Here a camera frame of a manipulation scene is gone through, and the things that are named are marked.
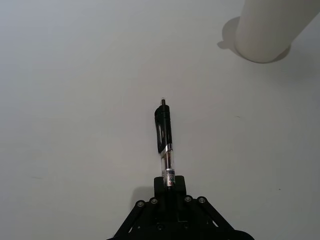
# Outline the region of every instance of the black pen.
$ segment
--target black pen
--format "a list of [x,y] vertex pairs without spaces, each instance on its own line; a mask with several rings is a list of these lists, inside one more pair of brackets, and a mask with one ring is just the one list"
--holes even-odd
[[164,98],[161,100],[161,106],[154,112],[154,120],[158,152],[161,157],[163,183],[167,190],[171,190],[176,184],[174,151],[172,147],[170,108],[166,105],[166,100]]

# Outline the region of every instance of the white table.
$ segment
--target white table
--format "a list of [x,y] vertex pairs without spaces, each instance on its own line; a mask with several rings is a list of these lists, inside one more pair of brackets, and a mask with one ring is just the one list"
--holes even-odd
[[257,240],[317,239],[320,17],[256,64],[217,46],[243,3],[2,1],[0,239],[111,238],[160,175],[161,97],[190,195]]

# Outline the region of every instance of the pen barrel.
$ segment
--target pen barrel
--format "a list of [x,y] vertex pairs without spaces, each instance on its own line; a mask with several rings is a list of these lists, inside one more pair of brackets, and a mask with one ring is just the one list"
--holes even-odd
[[164,186],[173,188],[176,184],[176,174],[174,165],[174,151],[172,149],[168,149],[166,152],[161,154],[161,168]]
[[164,186],[171,189],[175,186],[174,152],[172,148],[172,133],[170,108],[164,99],[154,112],[158,152],[161,156],[161,170]]

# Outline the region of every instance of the white cylinder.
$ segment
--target white cylinder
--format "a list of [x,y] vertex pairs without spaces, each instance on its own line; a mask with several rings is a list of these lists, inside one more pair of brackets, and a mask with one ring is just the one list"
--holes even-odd
[[246,0],[235,33],[235,48],[250,61],[271,62],[319,11],[320,0]]

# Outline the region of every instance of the bolt head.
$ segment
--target bolt head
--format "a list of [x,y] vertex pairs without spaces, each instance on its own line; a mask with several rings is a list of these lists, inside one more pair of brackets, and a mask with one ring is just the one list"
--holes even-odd
[[191,197],[186,196],[186,197],[184,198],[184,200],[185,200],[186,202],[190,202],[192,199],[191,199]]
[[205,202],[206,202],[206,200],[205,200],[203,197],[200,197],[200,198],[199,198],[199,203],[203,204],[203,203],[205,203]]
[[143,205],[145,205],[145,203],[143,201],[139,201],[137,204],[136,204],[139,208],[141,208]]
[[158,200],[155,199],[155,198],[151,200],[151,203],[152,203],[152,204],[156,204],[157,202],[158,202]]
[[164,229],[164,226],[159,224],[158,226],[156,226],[156,229],[158,229],[159,231],[163,230]]
[[186,223],[184,223],[183,224],[183,228],[185,229],[185,230],[187,230],[188,228],[189,228],[189,224],[186,222]]

